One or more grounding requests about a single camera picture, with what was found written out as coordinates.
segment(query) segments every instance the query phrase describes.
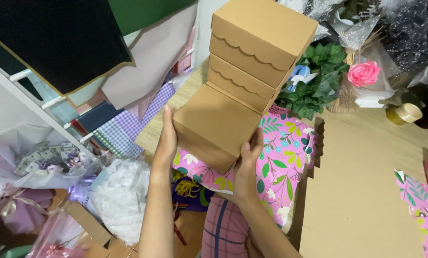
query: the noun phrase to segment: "hand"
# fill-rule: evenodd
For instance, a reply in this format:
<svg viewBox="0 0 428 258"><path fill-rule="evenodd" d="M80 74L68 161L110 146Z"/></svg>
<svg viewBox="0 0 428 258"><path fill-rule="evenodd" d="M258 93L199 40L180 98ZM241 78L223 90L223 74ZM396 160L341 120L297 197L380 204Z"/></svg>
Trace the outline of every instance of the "hand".
<svg viewBox="0 0 428 258"><path fill-rule="evenodd" d="M241 157L233 169L234 199L240 207L245 202L258 200L256 164L262 150L263 132L261 128L257 128L251 142L241 146Z"/></svg>
<svg viewBox="0 0 428 258"><path fill-rule="evenodd" d="M152 168L168 171L177 151L177 134L173 126L171 107L165 105L163 113L163 129L152 162Z"/></svg>

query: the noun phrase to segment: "pink floral wrapping paper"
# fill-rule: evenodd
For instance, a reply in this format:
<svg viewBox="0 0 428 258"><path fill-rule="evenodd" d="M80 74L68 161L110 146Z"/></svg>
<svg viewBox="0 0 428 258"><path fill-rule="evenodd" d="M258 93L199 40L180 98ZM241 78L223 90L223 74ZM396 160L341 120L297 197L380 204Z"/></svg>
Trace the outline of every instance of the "pink floral wrapping paper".
<svg viewBox="0 0 428 258"><path fill-rule="evenodd" d="M309 161L308 168L313 167L317 133L289 115L270 113L263 116L259 127L264 148L257 160L257 193L281 227L287 221L305 161ZM174 168L210 190L233 194L232 169L221 175L185 150L176 154Z"/></svg>
<svg viewBox="0 0 428 258"><path fill-rule="evenodd" d="M428 186L403 171L394 169L397 185L400 187L400 198L410 206L410 215L416 218L417 226L422 233L424 254L428 258Z"/></svg>

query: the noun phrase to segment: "pink plaid fabric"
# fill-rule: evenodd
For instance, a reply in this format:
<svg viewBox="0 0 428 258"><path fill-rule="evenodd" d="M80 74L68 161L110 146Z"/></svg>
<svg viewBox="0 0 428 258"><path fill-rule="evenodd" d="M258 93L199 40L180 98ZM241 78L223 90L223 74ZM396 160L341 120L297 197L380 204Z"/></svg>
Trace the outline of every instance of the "pink plaid fabric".
<svg viewBox="0 0 428 258"><path fill-rule="evenodd" d="M233 202L211 198L204 222L202 258L246 258L249 224Z"/></svg>

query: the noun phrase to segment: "ribbon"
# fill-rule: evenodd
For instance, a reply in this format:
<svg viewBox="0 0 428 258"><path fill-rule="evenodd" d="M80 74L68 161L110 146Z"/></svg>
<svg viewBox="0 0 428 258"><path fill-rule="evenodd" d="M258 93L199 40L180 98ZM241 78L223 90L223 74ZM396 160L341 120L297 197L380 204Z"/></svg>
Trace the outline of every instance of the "ribbon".
<svg viewBox="0 0 428 258"><path fill-rule="evenodd" d="M10 219L12 218L12 216L15 214L16 211L16 201L21 201L25 204L31 205L34 208L36 208L36 210L40 213L40 214L44 214L44 215L51 215L51 214L55 214L60 212L61 210L63 210L63 208L58 208L55 210L52 210L50 212L46 211L44 208L42 208L39 203L37 203L34 200L28 199L28 198L23 198L23 197L19 197L24 191L26 190L26 188L23 188L21 190L18 190L16 192L16 194L12 195L12 196L5 196L5 199L8 199L8 202L4 205L4 208L1 211L1 216L5 217L6 219Z"/></svg>
<svg viewBox="0 0 428 258"><path fill-rule="evenodd" d="M74 186L69 187L67 189L69 201L71 201L71 202L78 201L79 203L82 204L83 196L86 193L90 192L89 187L91 186L91 184L93 183L93 181L95 179L96 179L96 175L91 174L91 175L88 175L88 176L85 176L84 178L82 178L82 180L80 180Z"/></svg>

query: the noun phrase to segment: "white tissue paper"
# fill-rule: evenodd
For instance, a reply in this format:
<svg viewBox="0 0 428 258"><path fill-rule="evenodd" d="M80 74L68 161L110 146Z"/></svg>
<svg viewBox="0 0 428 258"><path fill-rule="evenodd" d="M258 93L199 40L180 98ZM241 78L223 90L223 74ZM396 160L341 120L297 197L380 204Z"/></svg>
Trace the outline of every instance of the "white tissue paper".
<svg viewBox="0 0 428 258"><path fill-rule="evenodd" d="M101 173L105 179L91 192L91 199L104 225L127 246L139 242L146 209L150 166L137 161L115 159Z"/></svg>

